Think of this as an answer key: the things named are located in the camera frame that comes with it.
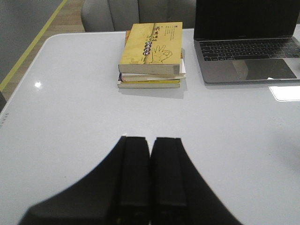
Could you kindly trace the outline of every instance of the laptop keyboard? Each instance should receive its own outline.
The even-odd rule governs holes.
[[[300,47],[291,38],[200,41],[205,61],[299,58]]]

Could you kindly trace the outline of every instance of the wooden floor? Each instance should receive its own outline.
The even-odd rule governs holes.
[[[44,35],[40,38],[39,42],[35,45],[26,60],[19,67],[17,72],[11,78],[10,82],[6,85],[2,94],[8,101],[26,70],[32,63],[39,49],[43,43],[51,36],[61,33],[78,33],[84,32],[81,22],[80,12],[84,0],[67,0],[63,8],[57,14],[51,25],[48,27]]]

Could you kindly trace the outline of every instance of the chair backrest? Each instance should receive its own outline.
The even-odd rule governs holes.
[[[182,21],[195,24],[196,0],[86,0],[82,7],[85,31],[129,30],[133,23]]]

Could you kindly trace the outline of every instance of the laptop touchpad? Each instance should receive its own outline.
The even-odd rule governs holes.
[[[296,78],[283,59],[232,61],[241,81]]]

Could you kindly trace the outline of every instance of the yellow tape line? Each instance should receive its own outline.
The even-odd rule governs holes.
[[[25,61],[25,59],[27,58],[27,56],[29,55],[29,53],[32,51],[32,49],[34,48],[34,46],[37,44],[37,42],[43,36],[43,34],[45,33],[45,31],[48,29],[48,27],[50,26],[50,24],[52,23],[52,21],[55,19],[56,15],[59,13],[59,11],[61,10],[61,8],[66,4],[66,2],[67,2],[67,0],[63,0],[60,3],[60,5],[57,7],[57,9],[51,15],[51,17],[46,22],[46,24],[44,25],[44,27],[41,29],[41,31],[36,35],[36,37],[33,39],[33,41],[28,46],[28,48],[24,51],[24,53],[19,58],[19,60],[11,68],[11,70],[9,71],[9,73],[6,75],[6,77],[4,78],[4,80],[0,84],[0,91],[4,90],[4,88],[6,87],[6,85],[8,84],[8,82],[11,80],[11,78],[14,76],[14,74],[16,73],[16,71],[19,69],[19,67],[22,65],[22,63]]]

